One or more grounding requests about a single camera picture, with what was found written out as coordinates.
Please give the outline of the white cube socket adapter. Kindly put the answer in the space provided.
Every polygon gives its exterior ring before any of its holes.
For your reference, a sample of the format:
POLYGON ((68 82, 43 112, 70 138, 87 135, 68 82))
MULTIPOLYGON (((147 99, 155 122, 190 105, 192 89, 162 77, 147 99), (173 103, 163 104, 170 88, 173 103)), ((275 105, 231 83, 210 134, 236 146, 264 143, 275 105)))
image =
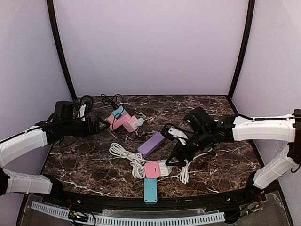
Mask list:
POLYGON ((159 162, 160 176, 167 177, 171 174, 173 166, 167 166, 164 162, 159 162))

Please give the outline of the pink plug adapter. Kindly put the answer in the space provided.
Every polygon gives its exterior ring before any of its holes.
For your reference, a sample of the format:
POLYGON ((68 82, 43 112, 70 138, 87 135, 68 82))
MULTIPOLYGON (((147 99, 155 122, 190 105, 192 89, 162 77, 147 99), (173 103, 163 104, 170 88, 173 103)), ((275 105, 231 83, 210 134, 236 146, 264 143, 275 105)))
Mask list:
POLYGON ((144 166, 147 179, 154 179, 161 176, 160 165, 158 162, 148 162, 144 166))

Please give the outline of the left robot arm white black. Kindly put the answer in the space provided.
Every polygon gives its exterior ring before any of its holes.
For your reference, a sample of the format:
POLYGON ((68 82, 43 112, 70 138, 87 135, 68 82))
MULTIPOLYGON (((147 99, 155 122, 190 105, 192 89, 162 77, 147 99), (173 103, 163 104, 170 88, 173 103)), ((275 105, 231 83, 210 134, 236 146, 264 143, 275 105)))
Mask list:
POLYGON ((35 149, 51 145, 64 137, 88 137, 108 129, 110 124, 97 118, 92 121, 87 116, 63 120, 51 116, 48 121, 36 123, 29 129, 0 142, 0 194, 36 193, 57 195, 63 184, 50 175, 30 175, 17 173, 5 167, 13 160, 35 149))

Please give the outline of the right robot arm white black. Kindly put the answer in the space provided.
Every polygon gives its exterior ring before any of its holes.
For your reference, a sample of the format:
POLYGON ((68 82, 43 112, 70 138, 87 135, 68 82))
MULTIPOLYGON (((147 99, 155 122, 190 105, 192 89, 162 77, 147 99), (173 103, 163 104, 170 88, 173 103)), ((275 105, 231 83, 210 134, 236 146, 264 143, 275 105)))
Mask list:
POLYGON ((184 167, 195 153, 219 143, 240 141, 282 141, 285 146, 264 167, 253 172, 245 186, 249 193, 262 192, 273 181, 301 164, 301 111, 274 117, 225 115, 215 120, 202 107, 191 110, 184 120, 187 131, 171 123, 164 125, 162 135, 177 144, 166 161, 167 166, 184 167))

